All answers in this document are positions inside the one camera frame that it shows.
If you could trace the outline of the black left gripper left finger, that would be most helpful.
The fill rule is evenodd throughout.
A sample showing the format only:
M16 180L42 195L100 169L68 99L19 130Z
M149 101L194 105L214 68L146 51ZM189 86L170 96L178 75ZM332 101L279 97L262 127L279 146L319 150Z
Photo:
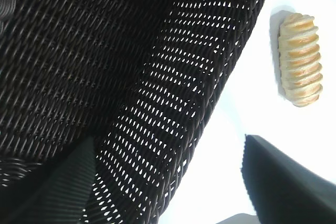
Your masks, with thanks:
M78 223L96 173L93 138L88 137L50 167L23 213L23 223Z

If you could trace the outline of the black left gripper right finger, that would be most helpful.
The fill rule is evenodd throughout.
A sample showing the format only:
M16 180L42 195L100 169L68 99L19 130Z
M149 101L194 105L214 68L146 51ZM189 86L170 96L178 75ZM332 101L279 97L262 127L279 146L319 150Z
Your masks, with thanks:
M246 135L242 176L260 223L335 223L335 184L258 135Z

